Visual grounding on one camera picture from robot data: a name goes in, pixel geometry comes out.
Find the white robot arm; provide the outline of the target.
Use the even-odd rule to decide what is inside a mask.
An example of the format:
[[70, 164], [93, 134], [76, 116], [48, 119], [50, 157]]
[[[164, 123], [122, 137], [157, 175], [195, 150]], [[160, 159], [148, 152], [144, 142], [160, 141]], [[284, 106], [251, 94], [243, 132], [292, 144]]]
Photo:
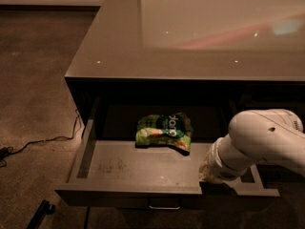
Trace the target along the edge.
[[305, 177], [305, 134], [295, 113], [270, 109], [236, 114], [228, 133], [204, 157], [199, 178], [215, 184], [233, 181], [263, 161]]

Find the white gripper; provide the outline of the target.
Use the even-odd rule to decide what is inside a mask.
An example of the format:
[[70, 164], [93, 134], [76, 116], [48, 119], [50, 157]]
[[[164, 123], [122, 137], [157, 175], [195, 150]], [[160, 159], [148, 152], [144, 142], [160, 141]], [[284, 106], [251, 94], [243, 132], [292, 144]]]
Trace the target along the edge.
[[198, 177], [212, 184], [232, 181], [247, 171], [247, 158], [238, 151], [228, 136], [219, 138], [204, 156]]

